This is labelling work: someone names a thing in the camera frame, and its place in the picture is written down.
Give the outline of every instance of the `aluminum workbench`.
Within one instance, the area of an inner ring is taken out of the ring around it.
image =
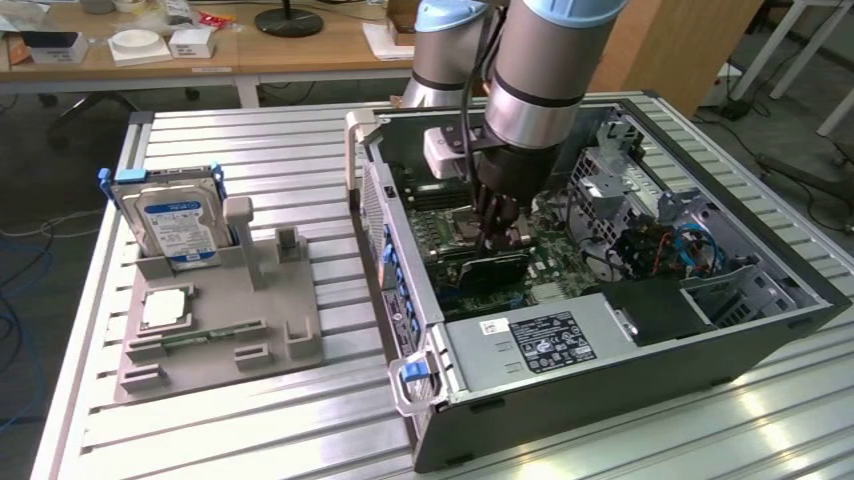
[[[854,260],[690,122],[635,102],[849,296]],[[156,114],[132,124],[119,168],[216,160],[249,195],[253,236],[310,239],[326,364],[133,406],[112,401],[137,255],[104,216],[33,478],[779,478],[854,472],[854,311],[730,384],[430,475],[411,471],[344,195],[344,114],[384,104]],[[690,180],[644,145],[676,189]]]

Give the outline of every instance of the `motherboard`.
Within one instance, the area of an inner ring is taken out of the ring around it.
[[[590,293],[596,274],[572,241],[566,198],[544,193],[511,231],[511,247],[478,257],[471,207],[410,211],[410,224],[448,321],[566,300]]]

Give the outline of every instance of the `floor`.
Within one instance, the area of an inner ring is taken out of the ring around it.
[[[745,37],[733,56],[737,64],[750,63],[766,39],[767,34]],[[795,48],[797,44],[786,43],[770,65],[775,65]],[[765,74],[771,70],[773,67],[766,68]],[[403,91],[404,82],[406,80],[366,80],[336,82],[332,85],[318,84],[303,103],[383,100],[390,94]],[[758,95],[757,98],[771,111],[770,118],[751,114],[738,122],[725,123],[754,151],[778,156],[827,177],[837,177],[843,172],[833,166],[831,160],[837,155],[834,146],[814,130],[853,85],[854,73],[817,57],[783,99],[770,101],[766,95]],[[290,104],[303,97],[308,88],[308,84],[270,88],[262,106]],[[197,101],[187,100],[180,89],[131,92],[128,97],[141,109],[155,111],[237,107],[237,96],[232,88],[208,87],[199,90],[201,98]],[[116,163],[127,114],[116,105],[99,105],[65,130],[69,148],[56,152],[45,145],[44,127],[61,108],[71,106],[79,98],[80,95],[60,95],[60,105],[43,108],[35,96],[21,96],[13,109],[0,114],[0,132],[5,139],[0,141],[0,205],[7,206],[0,211],[0,228],[20,231],[23,228],[32,228],[36,219],[103,208],[104,198],[95,183],[96,172],[99,168]],[[11,97],[0,98],[0,104],[8,104],[9,101]],[[701,111],[699,115],[709,120],[718,119],[711,111]],[[715,125],[702,125],[701,128],[733,156],[757,171],[751,155],[742,149],[733,135]],[[834,138],[847,138],[849,141],[854,139],[854,115],[839,126]],[[767,182],[783,198],[805,211],[806,196],[799,187],[785,178],[773,177]],[[818,218],[823,222],[841,224],[846,216],[845,205],[821,194],[817,194],[817,199],[814,213]],[[97,215],[69,220],[57,226],[56,233],[83,231],[96,227],[97,223]],[[835,232],[827,233],[846,250],[854,251],[851,237]],[[35,236],[25,240],[19,243],[39,247],[47,239]],[[45,398],[49,398],[59,374],[93,241],[93,235],[57,239],[51,247],[53,265],[44,280],[23,295],[11,298],[19,317],[35,337],[44,369]],[[0,278],[9,275],[5,272],[16,271],[29,258],[31,252],[8,250],[0,243]],[[28,278],[33,278],[40,272],[33,269],[31,273],[33,276]],[[0,343],[0,362],[5,361],[9,353],[9,342]],[[32,362],[23,361],[24,358],[21,355],[0,375],[0,424],[15,415],[36,391]],[[47,409],[48,402],[40,402],[27,412],[24,423],[0,431],[0,471],[4,472],[1,476],[5,479],[28,477]]]

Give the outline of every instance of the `hard drive label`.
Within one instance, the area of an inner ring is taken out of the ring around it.
[[[173,261],[196,262],[216,254],[211,230],[199,223],[203,214],[201,203],[196,201],[145,206],[163,254]]]
[[[543,373],[596,358],[570,312],[510,324],[528,369]]]

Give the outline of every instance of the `black lamp base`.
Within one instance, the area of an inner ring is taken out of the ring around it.
[[[276,37],[307,37],[323,30],[323,19],[316,13],[291,9],[291,18],[286,18],[284,9],[267,10],[255,17],[258,29]]]

